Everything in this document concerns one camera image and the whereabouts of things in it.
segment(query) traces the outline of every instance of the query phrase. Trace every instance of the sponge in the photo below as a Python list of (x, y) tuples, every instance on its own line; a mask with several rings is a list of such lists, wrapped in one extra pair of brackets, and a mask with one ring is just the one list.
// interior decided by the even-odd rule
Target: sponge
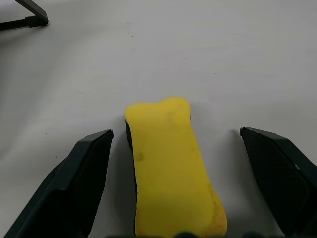
[(184, 98), (140, 103), (125, 112), (132, 142), (137, 236), (192, 232), (223, 236), (227, 219), (206, 172)]

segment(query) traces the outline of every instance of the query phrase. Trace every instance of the white table surface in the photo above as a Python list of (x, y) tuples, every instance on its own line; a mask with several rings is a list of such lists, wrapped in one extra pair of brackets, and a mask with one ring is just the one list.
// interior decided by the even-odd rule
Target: white table surface
[[(36, 0), (50, 25), (0, 33), (0, 236), (77, 140), (113, 129), (90, 238), (132, 234), (124, 110), (182, 96), (228, 234), (280, 233), (241, 126), (292, 140), (315, 164), (317, 1)], [(30, 15), (1, 0), (0, 21)]]

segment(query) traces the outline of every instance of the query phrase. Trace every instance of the yellow sponge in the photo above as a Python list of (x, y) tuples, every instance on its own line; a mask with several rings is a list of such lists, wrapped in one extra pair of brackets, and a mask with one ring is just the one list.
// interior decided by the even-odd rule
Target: yellow sponge
[(209, 181), (183, 98), (134, 104), (125, 112), (137, 183), (135, 233), (223, 236), (227, 219)]

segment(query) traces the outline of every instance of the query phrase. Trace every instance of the black bracket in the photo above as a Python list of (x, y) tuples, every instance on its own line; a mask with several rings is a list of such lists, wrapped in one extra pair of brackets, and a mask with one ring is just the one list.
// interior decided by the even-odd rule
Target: black bracket
[(37, 27), (37, 26), (46, 26), (49, 22), (46, 12), (37, 6), (32, 0), (15, 0), (18, 4), (22, 5), (34, 16), (28, 16), (25, 19), (17, 21), (9, 21), (0, 23), (0, 31), (12, 30), (17, 28), (24, 27)]

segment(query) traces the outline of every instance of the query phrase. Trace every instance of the black metal stand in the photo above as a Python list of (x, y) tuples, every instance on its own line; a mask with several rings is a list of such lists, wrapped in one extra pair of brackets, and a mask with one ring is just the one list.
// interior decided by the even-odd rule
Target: black metal stand
[(25, 19), (0, 23), (0, 31), (6, 31), (24, 27), (46, 26), (49, 22), (46, 12), (37, 6), (32, 0), (15, 0), (17, 3), (28, 9), (34, 16)]

